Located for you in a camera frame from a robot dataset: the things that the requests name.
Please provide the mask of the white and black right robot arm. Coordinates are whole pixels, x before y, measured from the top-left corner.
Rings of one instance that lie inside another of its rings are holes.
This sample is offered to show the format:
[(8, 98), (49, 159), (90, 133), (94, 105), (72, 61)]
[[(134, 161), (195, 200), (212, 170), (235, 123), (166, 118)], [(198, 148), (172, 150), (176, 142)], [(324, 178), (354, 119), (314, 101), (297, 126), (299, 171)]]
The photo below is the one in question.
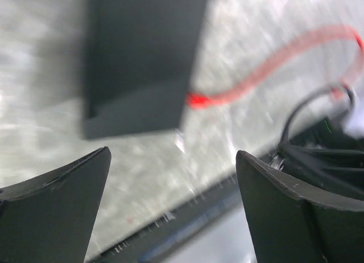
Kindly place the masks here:
[(305, 106), (299, 104), (287, 119), (277, 146), (276, 156), (282, 159), (278, 169), (325, 191), (363, 200), (363, 138), (349, 136), (325, 117), (294, 143), (289, 128)]

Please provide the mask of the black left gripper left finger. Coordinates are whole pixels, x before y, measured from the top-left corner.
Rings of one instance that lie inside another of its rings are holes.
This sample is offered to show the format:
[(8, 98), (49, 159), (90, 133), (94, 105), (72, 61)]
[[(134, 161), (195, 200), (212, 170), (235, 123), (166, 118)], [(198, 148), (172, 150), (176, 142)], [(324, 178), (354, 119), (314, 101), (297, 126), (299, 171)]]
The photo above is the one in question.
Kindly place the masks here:
[(1, 188), (1, 262), (84, 262), (111, 152)]

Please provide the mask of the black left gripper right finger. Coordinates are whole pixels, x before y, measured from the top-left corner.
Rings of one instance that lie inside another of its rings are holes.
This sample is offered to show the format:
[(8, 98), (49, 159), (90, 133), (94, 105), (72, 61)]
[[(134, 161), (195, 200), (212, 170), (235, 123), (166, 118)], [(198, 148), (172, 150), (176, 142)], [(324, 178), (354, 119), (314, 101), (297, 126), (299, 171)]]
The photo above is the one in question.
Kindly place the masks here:
[(239, 189), (258, 262), (363, 262), (363, 201), (236, 155)]

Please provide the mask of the black network switch box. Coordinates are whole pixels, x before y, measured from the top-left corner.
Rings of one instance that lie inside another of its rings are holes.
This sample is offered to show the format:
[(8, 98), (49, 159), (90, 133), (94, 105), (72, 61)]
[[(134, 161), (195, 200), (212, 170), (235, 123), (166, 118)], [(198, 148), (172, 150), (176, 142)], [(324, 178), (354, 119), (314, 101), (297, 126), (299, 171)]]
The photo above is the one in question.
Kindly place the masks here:
[(181, 125), (208, 0), (86, 0), (87, 139)]

